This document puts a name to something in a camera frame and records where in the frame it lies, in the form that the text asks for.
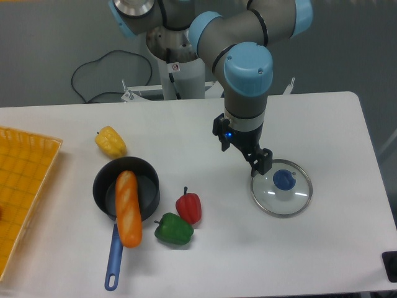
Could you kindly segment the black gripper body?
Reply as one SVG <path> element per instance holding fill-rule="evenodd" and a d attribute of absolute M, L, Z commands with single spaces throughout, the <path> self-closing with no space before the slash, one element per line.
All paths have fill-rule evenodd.
<path fill-rule="evenodd" d="M 231 121 L 221 114 L 213 121 L 212 133 L 218 137 L 222 151 L 233 145 L 245 158 L 258 158 L 263 155 L 263 149 L 259 145 L 262 125 L 247 132 L 239 131 L 232 128 Z"/>

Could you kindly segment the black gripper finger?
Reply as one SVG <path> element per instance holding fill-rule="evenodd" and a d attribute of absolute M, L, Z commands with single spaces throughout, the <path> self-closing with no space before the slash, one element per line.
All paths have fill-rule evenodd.
<path fill-rule="evenodd" d="M 258 173 L 258 157 L 256 151 L 248 153 L 247 162 L 251 167 L 251 176 L 255 176 Z"/>
<path fill-rule="evenodd" d="M 256 154 L 256 170 L 259 174 L 266 174 L 272 168 L 273 153 L 270 149 L 258 148 Z"/>

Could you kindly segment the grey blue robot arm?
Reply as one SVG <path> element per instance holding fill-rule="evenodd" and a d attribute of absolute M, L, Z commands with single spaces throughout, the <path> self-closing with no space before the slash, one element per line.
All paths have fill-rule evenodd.
<path fill-rule="evenodd" d="M 136 36 L 155 28 L 181 32 L 194 56 L 211 69 L 223 87 L 225 111 L 213 122 L 223 150 L 236 147 L 252 174 L 266 174 L 272 152 L 261 148 L 267 92 L 273 80 L 269 45 L 306 31 L 313 21 L 310 1 L 248 1 L 246 9 L 225 18 L 197 13 L 193 1 L 110 1 L 122 32 Z"/>

